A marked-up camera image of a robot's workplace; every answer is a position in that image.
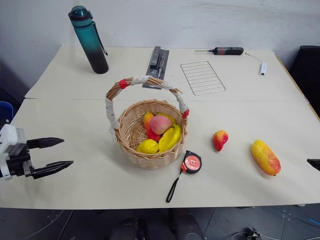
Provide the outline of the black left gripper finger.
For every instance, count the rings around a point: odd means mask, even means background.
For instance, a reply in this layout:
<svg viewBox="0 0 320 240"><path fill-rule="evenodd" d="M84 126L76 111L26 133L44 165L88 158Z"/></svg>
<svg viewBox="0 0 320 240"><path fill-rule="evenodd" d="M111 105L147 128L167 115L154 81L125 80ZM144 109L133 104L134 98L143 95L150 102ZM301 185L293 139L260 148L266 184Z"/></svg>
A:
<svg viewBox="0 0 320 240"><path fill-rule="evenodd" d="M27 148L30 149L42 149L55 146L57 144L63 143L65 140L58 137L44 137L37 139L30 139L26 141Z"/></svg>
<svg viewBox="0 0 320 240"><path fill-rule="evenodd" d="M73 163L73 160L49 163L45 167L33 169L31 176L33 177L33 179L39 179L46 176L50 176L66 169Z"/></svg>

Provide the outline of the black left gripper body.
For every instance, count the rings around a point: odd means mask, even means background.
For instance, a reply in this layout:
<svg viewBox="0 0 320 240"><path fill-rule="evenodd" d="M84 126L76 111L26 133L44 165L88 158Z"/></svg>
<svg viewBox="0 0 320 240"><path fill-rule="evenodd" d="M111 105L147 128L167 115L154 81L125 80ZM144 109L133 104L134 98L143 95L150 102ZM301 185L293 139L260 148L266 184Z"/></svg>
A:
<svg viewBox="0 0 320 240"><path fill-rule="evenodd" d="M34 173L30 150L26 147L23 148L18 155L9 155L6 163L11 176L30 177Z"/></svg>

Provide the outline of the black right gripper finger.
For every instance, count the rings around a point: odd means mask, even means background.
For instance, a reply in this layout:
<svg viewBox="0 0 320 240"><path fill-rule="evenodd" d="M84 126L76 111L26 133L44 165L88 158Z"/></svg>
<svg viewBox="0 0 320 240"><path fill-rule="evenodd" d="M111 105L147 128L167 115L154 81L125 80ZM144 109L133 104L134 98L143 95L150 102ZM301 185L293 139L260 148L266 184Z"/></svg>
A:
<svg viewBox="0 0 320 240"><path fill-rule="evenodd" d="M320 159L307 159L307 162L314 167L315 169L317 169L318 171L320 171Z"/></svg>

